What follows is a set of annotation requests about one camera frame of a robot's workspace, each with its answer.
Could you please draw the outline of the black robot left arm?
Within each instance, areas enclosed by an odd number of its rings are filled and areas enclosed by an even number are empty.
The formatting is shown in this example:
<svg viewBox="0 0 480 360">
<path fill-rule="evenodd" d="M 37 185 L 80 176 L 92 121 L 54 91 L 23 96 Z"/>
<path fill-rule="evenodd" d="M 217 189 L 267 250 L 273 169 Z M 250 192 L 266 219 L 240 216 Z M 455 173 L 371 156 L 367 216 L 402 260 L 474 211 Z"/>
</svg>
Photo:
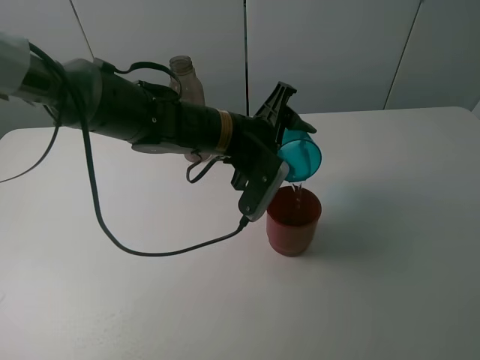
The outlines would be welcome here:
<svg viewBox="0 0 480 360">
<path fill-rule="evenodd" d="M 232 158 L 246 175 L 274 159 L 285 130 L 314 132 L 282 101 L 274 115 L 247 117 L 183 101 L 173 89 L 131 82 L 113 65 L 51 59 L 24 37 L 1 35 L 1 96 L 47 107 L 55 121 L 122 140 L 138 152 Z"/>
</svg>

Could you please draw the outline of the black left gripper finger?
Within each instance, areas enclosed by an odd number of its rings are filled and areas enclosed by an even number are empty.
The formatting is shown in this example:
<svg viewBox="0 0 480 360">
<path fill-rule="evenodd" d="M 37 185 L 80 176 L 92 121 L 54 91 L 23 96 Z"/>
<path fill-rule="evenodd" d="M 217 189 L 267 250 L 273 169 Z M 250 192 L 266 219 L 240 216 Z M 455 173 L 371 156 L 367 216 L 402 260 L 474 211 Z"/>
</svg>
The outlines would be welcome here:
<svg viewBox="0 0 480 360">
<path fill-rule="evenodd" d="M 254 167 L 234 169 L 231 185 L 236 191 L 260 192 L 263 189 L 261 172 Z"/>
<path fill-rule="evenodd" d="M 303 131 L 315 134 L 317 129 L 303 121 L 300 115 L 288 105 L 289 99 L 297 92 L 295 88 L 285 82 L 278 82 L 267 100 L 260 106 L 254 115 L 267 123 L 273 131 L 273 139 L 277 146 L 283 142 L 285 130 Z"/>
</svg>

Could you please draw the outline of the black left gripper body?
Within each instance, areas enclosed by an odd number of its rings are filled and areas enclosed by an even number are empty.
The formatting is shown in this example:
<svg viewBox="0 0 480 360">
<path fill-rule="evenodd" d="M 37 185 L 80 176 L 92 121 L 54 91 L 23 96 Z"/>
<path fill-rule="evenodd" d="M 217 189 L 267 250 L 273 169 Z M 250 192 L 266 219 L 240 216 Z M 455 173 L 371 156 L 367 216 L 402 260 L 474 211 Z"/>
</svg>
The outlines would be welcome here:
<svg viewBox="0 0 480 360">
<path fill-rule="evenodd" d="M 232 137 L 226 150 L 235 179 L 272 180 L 281 166 L 277 131 L 263 117 L 229 112 Z"/>
</svg>

